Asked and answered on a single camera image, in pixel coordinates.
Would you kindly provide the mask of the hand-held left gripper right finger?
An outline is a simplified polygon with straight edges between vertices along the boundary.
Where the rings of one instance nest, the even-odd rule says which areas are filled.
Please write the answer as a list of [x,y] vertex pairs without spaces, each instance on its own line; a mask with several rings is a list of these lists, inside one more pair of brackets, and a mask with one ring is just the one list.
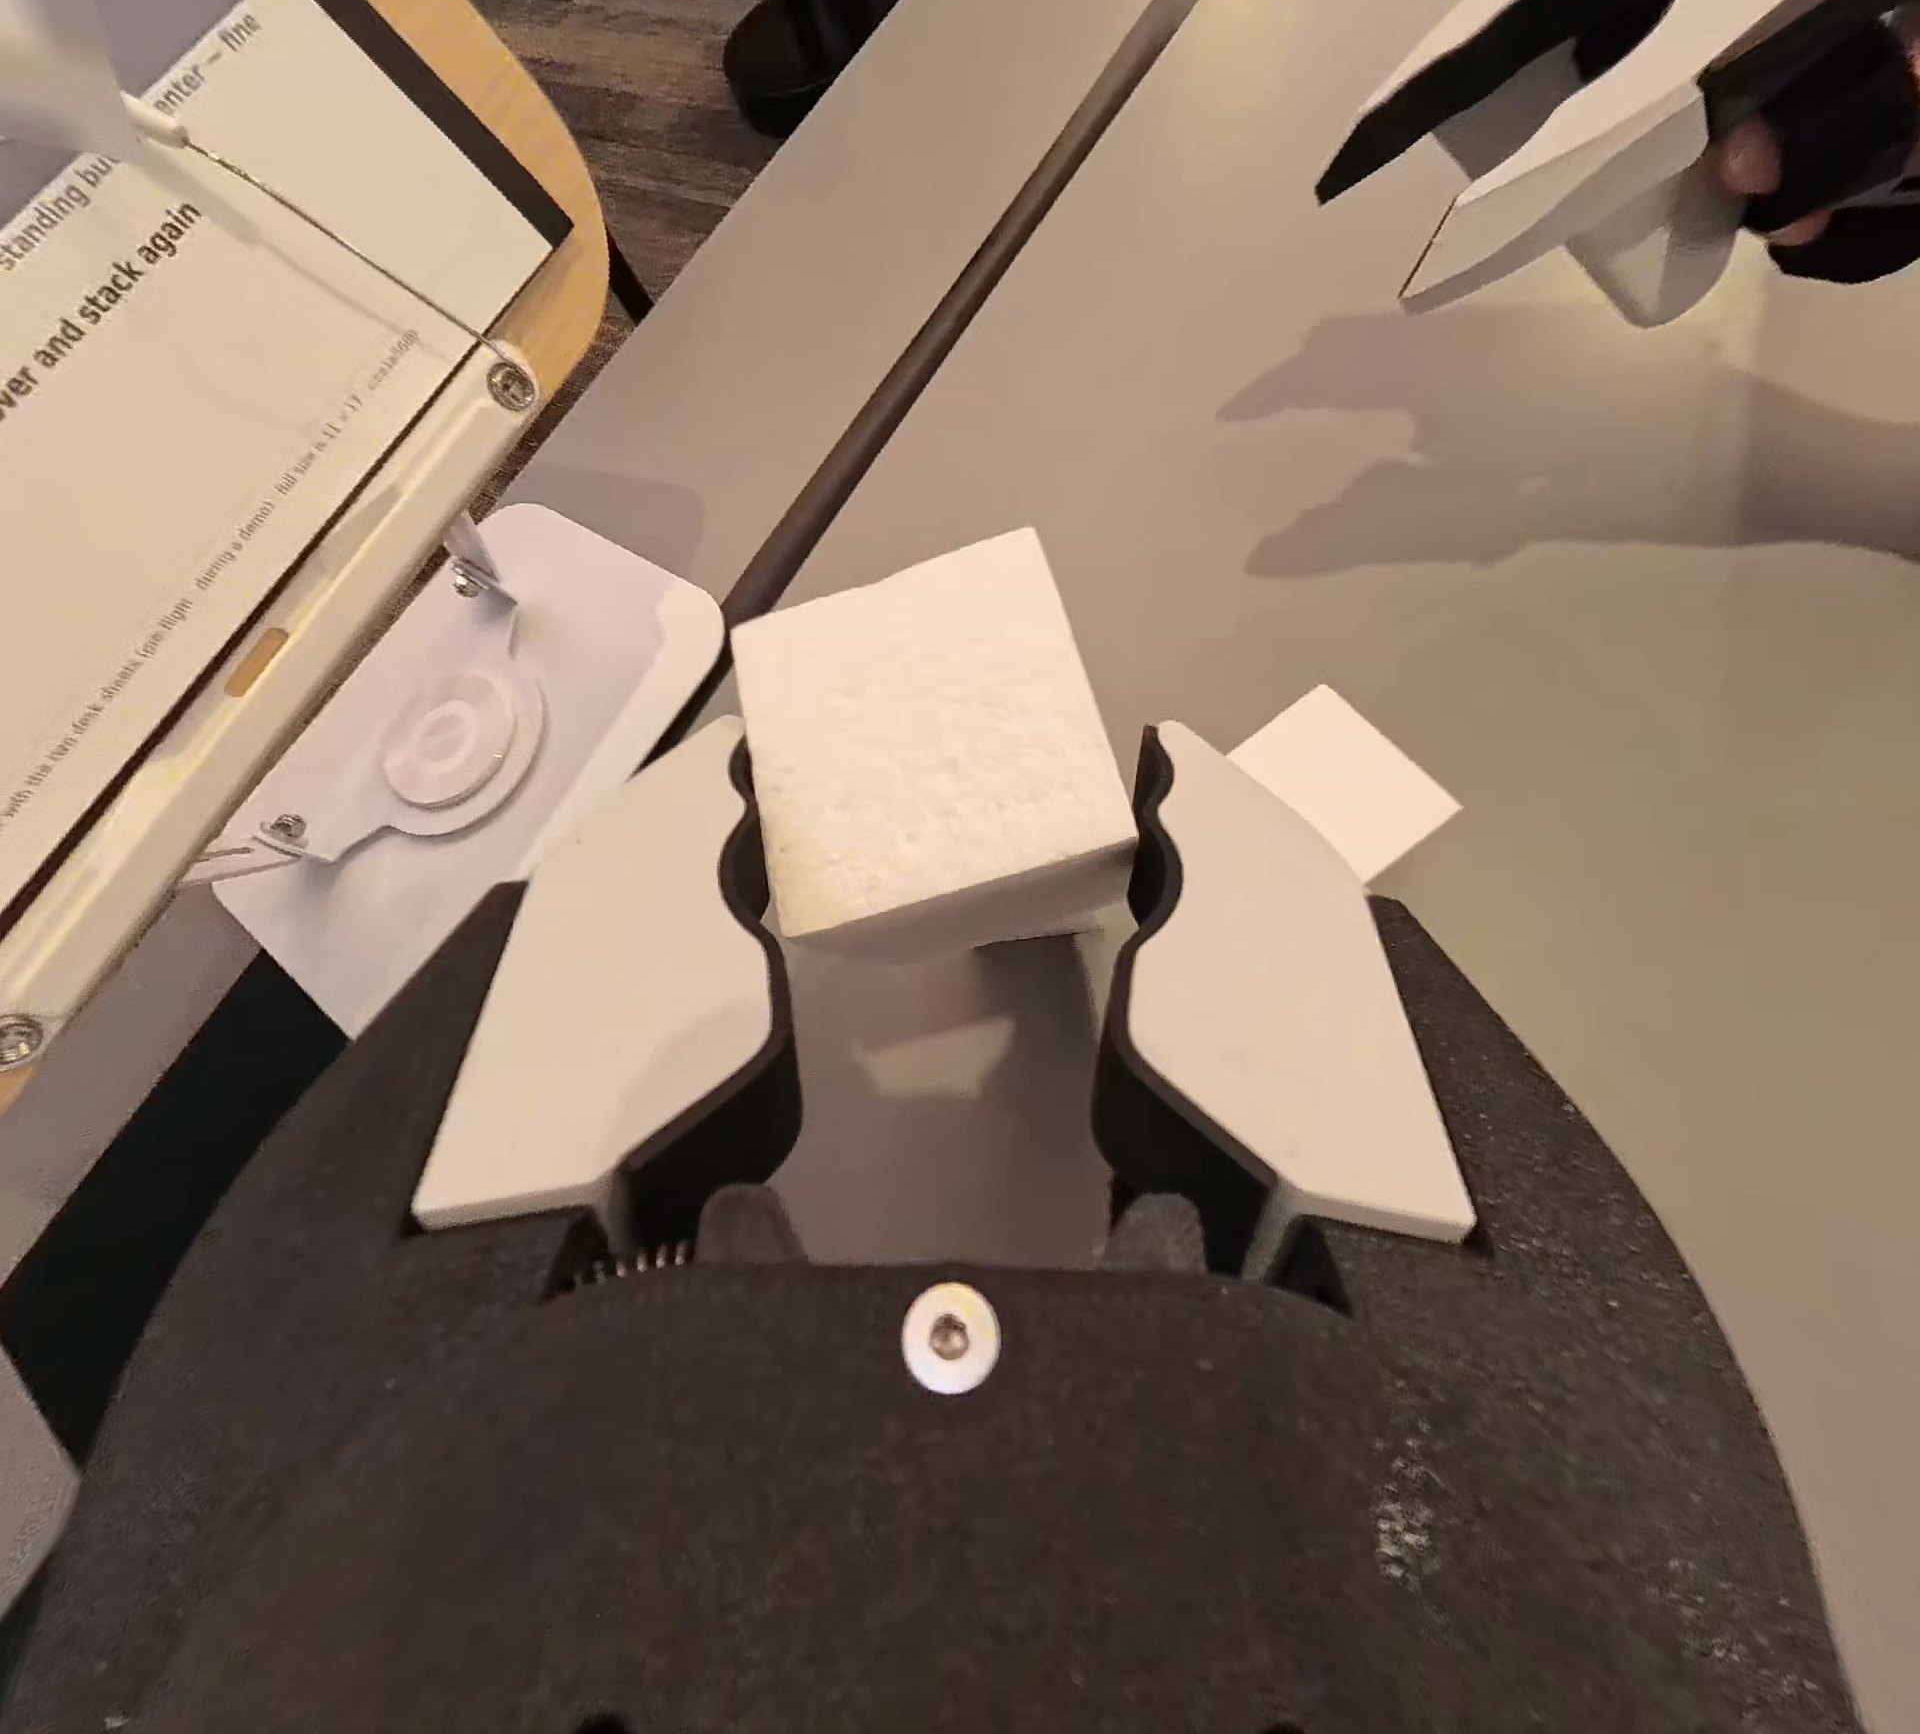
[[1141,733],[1130,915],[1099,1035],[1115,1212],[1177,1198],[1233,1278],[1300,1227],[1475,1234],[1367,881],[1173,716]]

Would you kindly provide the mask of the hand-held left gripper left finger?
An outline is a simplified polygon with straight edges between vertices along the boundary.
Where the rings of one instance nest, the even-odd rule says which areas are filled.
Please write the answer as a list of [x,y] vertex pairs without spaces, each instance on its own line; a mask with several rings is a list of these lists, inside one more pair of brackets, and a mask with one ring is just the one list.
[[414,1220],[586,1216],[604,1268],[702,1258],[702,1212],[800,1145],[744,716],[604,797],[524,881]]

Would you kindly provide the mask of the white hard foam cube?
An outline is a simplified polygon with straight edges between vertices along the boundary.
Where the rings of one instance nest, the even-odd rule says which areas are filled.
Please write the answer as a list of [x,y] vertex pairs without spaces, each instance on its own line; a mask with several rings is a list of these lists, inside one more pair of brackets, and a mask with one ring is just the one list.
[[728,666],[789,946],[926,958],[1120,901],[1133,806],[1034,531],[747,617]]
[[[1385,881],[1401,856],[1460,815],[1460,797],[1401,755],[1372,716],[1334,689],[1308,689],[1275,716],[1225,749],[1225,764],[1285,797],[1352,871]],[[1099,974],[1104,953],[1133,928],[1130,904],[1099,904],[1028,939],[976,946],[976,985],[1002,991],[1024,958],[1074,953]]]

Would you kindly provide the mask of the wooden book stand white base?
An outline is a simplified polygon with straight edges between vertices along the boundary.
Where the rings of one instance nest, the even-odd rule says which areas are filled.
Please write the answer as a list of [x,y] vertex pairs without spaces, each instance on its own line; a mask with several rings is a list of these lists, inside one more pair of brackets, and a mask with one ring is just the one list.
[[[73,79],[60,36],[32,33],[10,130],[84,140]],[[524,130],[557,111],[486,128],[531,167]],[[661,745],[718,664],[718,602],[677,575],[545,505],[469,516],[604,295],[590,191],[531,173],[571,237],[6,915],[6,1106],[187,887],[316,970],[324,1013],[360,1030],[494,881],[524,881]]]

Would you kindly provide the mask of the printed instruction sheet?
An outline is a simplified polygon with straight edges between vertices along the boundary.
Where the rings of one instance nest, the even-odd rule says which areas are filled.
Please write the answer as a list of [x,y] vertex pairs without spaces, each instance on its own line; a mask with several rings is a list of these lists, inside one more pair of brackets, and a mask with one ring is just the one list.
[[376,0],[6,0],[6,915],[571,237]]

